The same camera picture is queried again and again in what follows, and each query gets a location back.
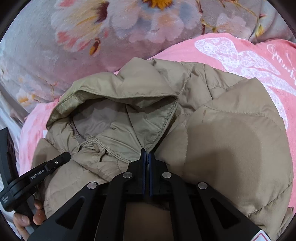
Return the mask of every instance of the jacket snap button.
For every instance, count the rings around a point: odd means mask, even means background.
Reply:
[[[100,152],[100,148],[98,147],[97,144],[94,144],[94,150],[95,150],[96,152]]]

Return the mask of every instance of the metal screw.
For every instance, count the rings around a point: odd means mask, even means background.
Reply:
[[[204,182],[201,182],[201,183],[199,183],[198,184],[198,187],[200,188],[200,189],[207,189],[207,184],[206,183],[204,183]]]
[[[125,172],[124,174],[123,174],[123,177],[124,178],[131,178],[133,176],[133,174],[131,173],[131,172]]]
[[[171,176],[172,176],[172,174],[170,172],[164,172],[163,173],[164,178],[170,178]]]
[[[90,190],[95,189],[96,188],[96,183],[91,182],[91,183],[87,184],[87,188],[90,189]]]

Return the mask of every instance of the pink flower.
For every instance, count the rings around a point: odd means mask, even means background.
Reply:
[[[64,50],[77,52],[93,41],[96,46],[90,48],[93,55],[99,50],[97,36],[104,28],[108,5],[105,0],[57,0],[57,11],[51,17],[56,42]]]

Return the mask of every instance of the white flower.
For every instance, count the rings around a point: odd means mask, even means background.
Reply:
[[[106,21],[119,38],[130,42],[150,40],[173,41],[183,29],[193,29],[202,14],[196,0],[124,0],[111,1]]]
[[[76,52],[93,41],[93,55],[99,49],[97,36],[105,27],[108,5],[105,0],[57,0],[58,10],[51,16],[56,42],[65,50]]]
[[[17,101],[23,106],[23,107],[28,107],[32,103],[36,102],[35,98],[36,95],[34,94],[29,94],[23,89],[20,89],[16,95]]]
[[[228,18],[225,13],[221,13],[217,19],[216,26],[216,30],[219,33],[230,33],[238,38],[249,39],[252,35],[252,31],[246,27],[244,19],[238,16]]]

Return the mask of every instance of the white butterfly print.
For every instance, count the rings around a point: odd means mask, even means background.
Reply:
[[[277,77],[280,72],[266,59],[253,51],[237,52],[233,42],[225,37],[201,39],[194,43],[195,47],[209,57],[219,60],[227,72],[243,76],[245,78],[259,79],[288,129],[288,119],[283,103],[271,88],[284,90],[296,96],[296,90],[285,80]]]

